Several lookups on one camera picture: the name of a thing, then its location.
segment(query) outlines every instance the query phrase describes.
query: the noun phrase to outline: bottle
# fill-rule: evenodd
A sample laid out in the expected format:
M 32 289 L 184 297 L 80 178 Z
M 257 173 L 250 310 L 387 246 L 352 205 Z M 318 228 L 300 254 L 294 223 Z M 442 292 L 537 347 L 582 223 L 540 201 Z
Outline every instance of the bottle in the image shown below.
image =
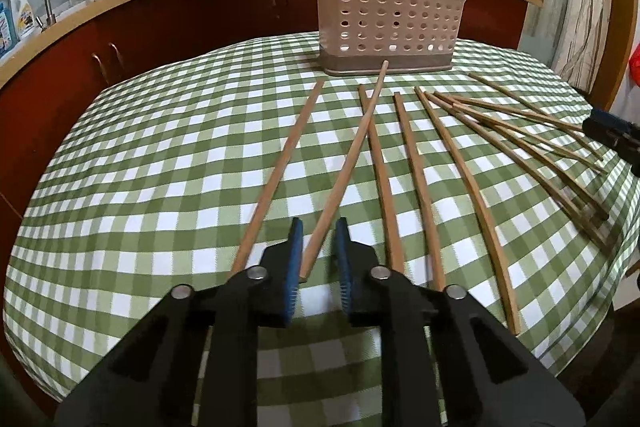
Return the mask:
M 33 9 L 29 0 L 18 0 L 18 21 L 16 23 L 20 39 L 26 39 L 35 29 Z
M 5 55 L 18 43 L 15 35 L 14 18 L 4 3 L 0 3 L 0 57 Z

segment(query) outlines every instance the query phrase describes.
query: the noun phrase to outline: cabinet handle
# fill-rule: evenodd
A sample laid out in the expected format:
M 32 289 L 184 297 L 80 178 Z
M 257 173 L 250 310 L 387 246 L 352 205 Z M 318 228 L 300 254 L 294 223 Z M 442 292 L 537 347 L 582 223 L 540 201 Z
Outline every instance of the cabinet handle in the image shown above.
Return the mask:
M 111 46 L 113 48 L 113 51 L 116 52 L 116 57 L 118 58 L 120 68 L 122 68 L 122 71 L 124 71 L 124 59 L 122 58 L 122 54 L 120 53 L 120 50 L 118 50 L 116 45 L 114 45 L 114 43 L 112 42 L 109 43 L 109 46 Z
M 278 19 L 280 19 L 280 14 L 278 13 L 278 4 L 276 3 L 276 0 L 271 0 L 271 6 L 275 9 L 276 11 L 276 17 Z
M 92 53 L 91 54 L 91 58 L 94 59 L 98 63 L 98 66 L 100 67 L 100 73 L 102 73 L 102 78 L 104 79 L 104 82 L 107 84 L 107 86 L 111 86 L 111 83 L 109 82 L 109 78 L 107 76 L 107 70 L 104 67 L 104 64 L 102 64 L 102 61 L 100 60 L 100 57 L 98 57 L 97 54 Z

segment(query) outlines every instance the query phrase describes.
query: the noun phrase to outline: beige utensil holder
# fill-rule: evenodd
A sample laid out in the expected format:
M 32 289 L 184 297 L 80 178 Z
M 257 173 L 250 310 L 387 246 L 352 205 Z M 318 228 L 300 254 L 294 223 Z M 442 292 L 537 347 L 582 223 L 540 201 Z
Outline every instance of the beige utensil holder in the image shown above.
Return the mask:
M 465 0 L 318 0 L 319 62 L 329 75 L 451 68 Z

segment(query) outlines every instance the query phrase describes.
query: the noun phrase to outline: table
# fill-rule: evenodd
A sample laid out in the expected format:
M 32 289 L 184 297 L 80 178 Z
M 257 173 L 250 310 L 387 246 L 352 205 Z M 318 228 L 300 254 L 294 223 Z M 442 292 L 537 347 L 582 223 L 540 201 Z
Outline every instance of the table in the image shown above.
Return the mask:
M 40 179 L 7 271 L 5 331 L 43 390 L 56 399 L 66 396 L 172 285 L 202 289 L 225 281 L 289 126 L 316 79 L 324 76 L 317 53 L 317 33 L 256 39 L 158 68 L 95 99 Z M 464 40 L 456 46 L 451 71 L 386 78 L 375 118 L 407 276 L 425 284 L 430 270 L 392 90 L 405 94 L 427 166 L 447 283 L 465 286 L 504 321 L 465 186 L 413 92 L 423 86 L 517 105 L 464 74 L 471 70 L 568 122 L 581 122 L 590 107 L 532 57 Z M 326 78 L 249 264 L 266 245 L 286 238 L 292 216 L 302 219 L 308 239 L 362 115 L 357 84 L 372 89 L 373 82 Z M 553 157 L 610 208 L 600 231 L 615 247 L 601 252 L 505 155 L 454 118 L 443 121 L 498 223 L 523 324 L 519 338 L 558 373 L 603 320 L 636 246 L 638 180 L 604 146 L 599 147 L 606 150 L 606 176 Z M 561 131 L 513 121 L 579 149 Z M 366 145 L 339 215 L 347 217 L 352 238 L 374 245 L 384 261 L 380 204 Z M 327 247 L 328 241 L 300 287 L 292 327 L 260 331 L 261 424 L 380 423 L 380 337 L 377 330 L 348 327 Z

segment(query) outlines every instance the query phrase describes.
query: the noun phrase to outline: green and white tablecloth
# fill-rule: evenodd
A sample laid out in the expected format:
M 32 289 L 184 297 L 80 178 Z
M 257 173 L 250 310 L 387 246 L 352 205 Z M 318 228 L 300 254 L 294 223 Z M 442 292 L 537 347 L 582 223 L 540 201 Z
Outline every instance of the green and white tablecloth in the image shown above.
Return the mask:
M 7 338 L 51 396 L 68 394 L 172 285 L 202 289 L 225 281 L 289 126 L 316 80 L 326 78 L 250 264 L 266 245 L 286 238 L 292 216 L 302 218 L 308 239 L 362 115 L 357 84 L 374 82 L 325 76 L 317 53 L 317 33 L 243 42 L 105 90 L 82 115 L 31 199 L 4 290 Z M 451 71 L 386 78 L 375 118 L 407 275 L 420 284 L 430 279 L 392 91 L 405 94 L 427 166 L 447 283 L 465 286 L 504 320 L 465 185 L 414 94 L 414 86 L 423 86 L 517 105 L 464 75 L 471 70 L 570 122 L 581 122 L 590 107 L 530 56 L 464 40 Z M 607 175 L 601 177 L 574 160 L 553 157 L 610 208 L 607 223 L 593 221 L 615 239 L 615 249 L 598 251 L 511 160 L 457 120 L 443 120 L 498 223 L 523 323 L 519 338 L 557 373 L 604 318 L 637 243 L 638 180 L 608 149 L 602 162 Z M 579 149 L 558 130 L 515 121 Z M 562 186 L 551 171 L 541 170 Z M 352 237 L 375 245 L 383 259 L 366 145 L 338 214 L 347 217 Z M 376 330 L 348 327 L 327 246 L 300 287 L 292 327 L 260 331 L 262 425 L 380 423 L 380 337 Z

